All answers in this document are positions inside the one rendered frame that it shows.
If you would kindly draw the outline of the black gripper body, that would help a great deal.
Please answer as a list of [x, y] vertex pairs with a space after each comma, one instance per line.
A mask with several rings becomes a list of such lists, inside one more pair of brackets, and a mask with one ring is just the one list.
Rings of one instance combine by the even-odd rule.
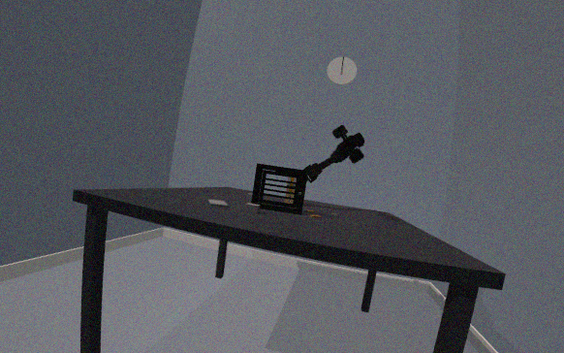
[[[336, 128], [335, 130], [332, 131], [332, 134], [334, 135], [336, 132], [338, 132], [339, 130], [341, 130], [342, 128], [345, 128], [344, 125], [339, 126], [338, 128]], [[340, 149], [345, 153], [345, 152], [350, 152], [353, 151], [353, 147], [355, 147], [355, 144], [353, 143], [353, 141], [351, 140], [351, 138], [348, 139], [348, 137], [346, 135], [341, 137], [343, 142], [340, 143], [339, 147]], [[345, 139], [346, 138], [346, 139]], [[350, 151], [351, 150], [351, 151]], [[364, 155], [361, 154], [359, 157], [357, 157], [356, 159], [352, 160], [351, 157], [350, 160], [352, 161], [352, 163], [357, 163], [358, 161], [360, 161], [362, 159]]]

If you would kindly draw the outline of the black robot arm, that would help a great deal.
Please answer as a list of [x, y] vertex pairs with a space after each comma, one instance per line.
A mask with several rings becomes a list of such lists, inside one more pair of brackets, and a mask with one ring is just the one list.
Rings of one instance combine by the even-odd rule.
[[[361, 135], [361, 133], [357, 133], [354, 136], [352, 135], [348, 137], [348, 139], [349, 138], [351, 138], [351, 140], [355, 144], [355, 147], [353, 147], [353, 149], [355, 149], [356, 147], [360, 148], [364, 144], [364, 138]], [[307, 181], [309, 180], [310, 183], [313, 182], [314, 180], [317, 179], [318, 175], [322, 172], [324, 168], [331, 165], [332, 163], [341, 162], [349, 156], [350, 152], [348, 151], [344, 153], [340, 149], [339, 145], [340, 144], [337, 145], [336, 149], [333, 151], [333, 154], [327, 160], [323, 161], [320, 164], [315, 163], [313, 165], [309, 165], [306, 168], [304, 168], [305, 171], [308, 171]], [[311, 180], [309, 179], [309, 177]]]

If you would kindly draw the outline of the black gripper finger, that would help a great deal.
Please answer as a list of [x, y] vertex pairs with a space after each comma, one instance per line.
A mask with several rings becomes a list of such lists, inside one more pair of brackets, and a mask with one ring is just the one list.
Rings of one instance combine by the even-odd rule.
[[346, 135], [347, 133], [348, 133], [347, 129], [346, 129], [346, 128], [342, 128], [341, 130], [339, 130], [338, 132], [336, 132], [336, 133], [334, 134], [334, 136], [335, 136], [337, 139], [339, 139], [339, 138], [341, 138], [342, 136]]
[[350, 154], [349, 156], [351, 157], [352, 160], [356, 159], [357, 157], [359, 157], [362, 154], [362, 152], [355, 148]]

